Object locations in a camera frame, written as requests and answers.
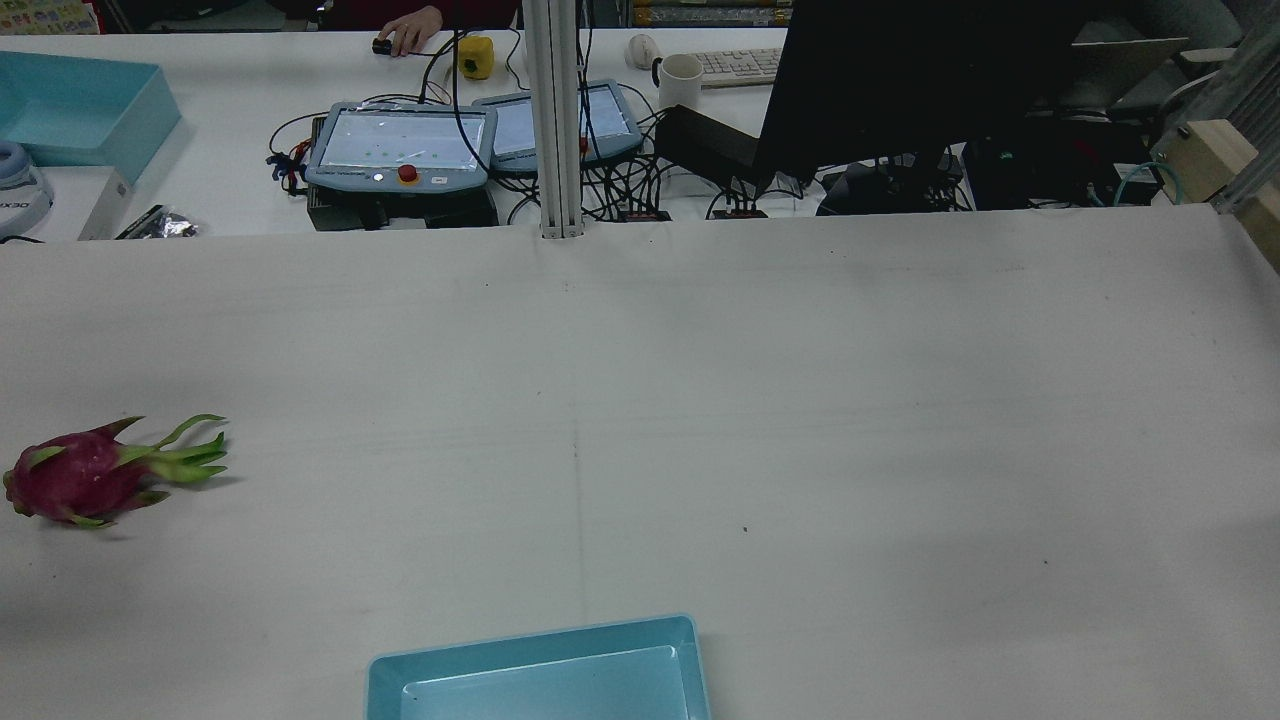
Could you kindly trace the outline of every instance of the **keyboard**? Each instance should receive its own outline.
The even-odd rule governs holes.
[[[782,49],[710,50],[692,53],[692,56],[703,64],[703,87],[773,85]]]

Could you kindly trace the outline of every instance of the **person's hand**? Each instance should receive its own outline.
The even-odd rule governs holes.
[[[392,58],[403,58],[410,53],[421,53],[426,41],[444,27],[444,17],[433,5],[383,26],[378,40],[392,37]]]

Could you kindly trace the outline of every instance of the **touchscreen display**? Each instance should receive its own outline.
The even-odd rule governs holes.
[[[471,147],[480,150],[484,118],[462,115]],[[475,155],[458,133],[453,115],[342,110],[325,145],[320,165],[475,170]]]
[[[588,91],[591,101],[591,132],[599,140],[602,137],[614,137],[627,135],[626,115],[618,108],[613,92],[608,87],[593,87]],[[534,149],[534,106],[524,97],[512,102],[495,105],[498,110],[498,131],[494,135],[493,154],[502,156],[512,152],[521,152]],[[582,113],[581,97],[579,99],[579,126],[580,132],[586,135],[586,117]]]

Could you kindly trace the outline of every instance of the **white mug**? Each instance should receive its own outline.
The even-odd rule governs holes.
[[[692,55],[667,55],[657,58],[650,68],[653,83],[658,86],[658,108],[684,105],[698,109],[703,94],[703,64]]]

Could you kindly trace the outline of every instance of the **wooden block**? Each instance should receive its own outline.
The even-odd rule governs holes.
[[[1258,193],[1240,205],[1235,218],[1262,251],[1271,266],[1280,272],[1280,178],[1262,186]]]
[[[1258,151],[1228,120],[1187,123],[1164,151],[1161,161],[1183,181],[1183,202],[1203,202],[1222,190]],[[1165,193],[1174,196],[1172,183]]]

